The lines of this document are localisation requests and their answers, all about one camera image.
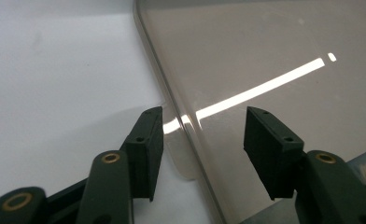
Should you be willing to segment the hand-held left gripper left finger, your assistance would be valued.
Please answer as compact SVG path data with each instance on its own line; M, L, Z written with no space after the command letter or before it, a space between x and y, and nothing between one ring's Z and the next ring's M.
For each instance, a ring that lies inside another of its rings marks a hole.
M162 107L144 111L124 141L134 198L154 200L163 153Z

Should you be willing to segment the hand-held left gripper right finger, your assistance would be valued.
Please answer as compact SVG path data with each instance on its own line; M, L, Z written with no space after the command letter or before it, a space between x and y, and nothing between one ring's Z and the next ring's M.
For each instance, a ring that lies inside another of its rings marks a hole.
M246 109L244 151L272 200L292 197L303 146L303 140L271 112Z

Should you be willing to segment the transparent grey box lid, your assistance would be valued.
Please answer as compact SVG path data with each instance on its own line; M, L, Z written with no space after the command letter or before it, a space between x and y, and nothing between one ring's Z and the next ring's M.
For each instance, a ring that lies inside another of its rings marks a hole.
M134 16L166 98L165 144L215 224L297 220L245 153L251 106L366 184L366 0L134 0Z

